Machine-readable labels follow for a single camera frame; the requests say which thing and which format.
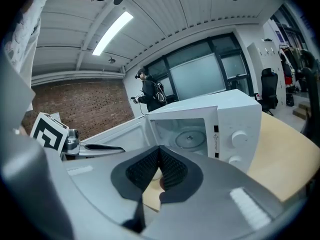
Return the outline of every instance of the black jacket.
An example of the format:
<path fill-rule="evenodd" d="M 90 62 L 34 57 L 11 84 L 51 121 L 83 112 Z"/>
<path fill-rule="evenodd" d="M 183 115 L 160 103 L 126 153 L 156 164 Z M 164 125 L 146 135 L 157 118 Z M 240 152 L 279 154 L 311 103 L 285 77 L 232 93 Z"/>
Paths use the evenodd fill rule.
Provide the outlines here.
<path fill-rule="evenodd" d="M 153 77 L 148 75 L 142 83 L 142 92 L 144 96 L 138 98 L 140 103 L 146 104 L 149 112 L 161 108 L 164 105 L 156 98 L 155 82 Z"/>

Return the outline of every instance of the office chair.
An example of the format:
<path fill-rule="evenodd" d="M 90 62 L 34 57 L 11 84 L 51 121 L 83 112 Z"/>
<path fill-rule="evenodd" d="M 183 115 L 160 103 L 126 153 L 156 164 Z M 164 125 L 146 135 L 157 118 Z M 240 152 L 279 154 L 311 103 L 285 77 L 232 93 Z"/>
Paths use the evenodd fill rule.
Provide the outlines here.
<path fill-rule="evenodd" d="M 277 99 L 277 84 L 278 84 L 278 74 L 273 73 L 271 68 L 265 68 L 261 73 L 261 83 L 262 83 L 262 99 L 258 102 L 262 106 L 262 111 L 269 113 L 271 116 L 270 109 L 275 109 L 278 104 Z"/>
<path fill-rule="evenodd" d="M 320 148 L 320 106 L 317 81 L 310 68 L 305 67 L 301 72 L 305 77 L 311 110 L 311 114 L 306 110 L 306 119 L 301 133 Z"/>

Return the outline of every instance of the ceiling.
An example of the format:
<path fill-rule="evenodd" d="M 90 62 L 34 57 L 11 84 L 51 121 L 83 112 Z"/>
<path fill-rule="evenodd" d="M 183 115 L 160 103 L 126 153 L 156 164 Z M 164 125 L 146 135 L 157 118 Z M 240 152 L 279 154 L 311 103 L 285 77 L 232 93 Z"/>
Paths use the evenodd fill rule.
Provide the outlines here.
<path fill-rule="evenodd" d="M 192 33 L 190 29 L 198 25 L 227 20 L 233 24 L 263 24 L 282 3 L 283 0 L 124 0 L 115 6 L 110 0 L 48 0 L 41 14 L 32 83 L 42 83 L 48 76 L 59 75 L 54 79 L 61 80 L 70 74 L 76 78 L 102 72 L 105 77 L 123 78 L 126 69 L 160 49 L 162 42 L 174 42 L 181 32 Z M 92 55 L 124 11 L 133 19 L 101 56 Z"/>

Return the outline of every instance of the table surface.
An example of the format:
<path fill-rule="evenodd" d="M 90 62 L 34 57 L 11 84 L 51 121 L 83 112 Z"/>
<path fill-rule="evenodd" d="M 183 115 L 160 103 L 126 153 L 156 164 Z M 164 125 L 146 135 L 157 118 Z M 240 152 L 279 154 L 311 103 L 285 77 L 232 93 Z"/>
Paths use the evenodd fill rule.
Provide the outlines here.
<path fill-rule="evenodd" d="M 262 113 L 259 142 L 247 174 L 282 202 L 303 188 L 320 167 L 320 149 L 291 126 Z M 143 203 L 159 211 L 160 180 L 143 193 Z"/>

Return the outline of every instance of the fluorescent light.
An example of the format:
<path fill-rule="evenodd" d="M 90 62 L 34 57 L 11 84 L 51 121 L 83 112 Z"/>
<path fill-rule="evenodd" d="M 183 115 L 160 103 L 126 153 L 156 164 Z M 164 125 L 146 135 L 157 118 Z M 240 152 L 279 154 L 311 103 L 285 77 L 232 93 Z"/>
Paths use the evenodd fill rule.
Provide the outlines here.
<path fill-rule="evenodd" d="M 92 54 L 100 56 L 115 35 L 133 18 L 134 17 L 130 13 L 125 11 L 105 32 Z"/>

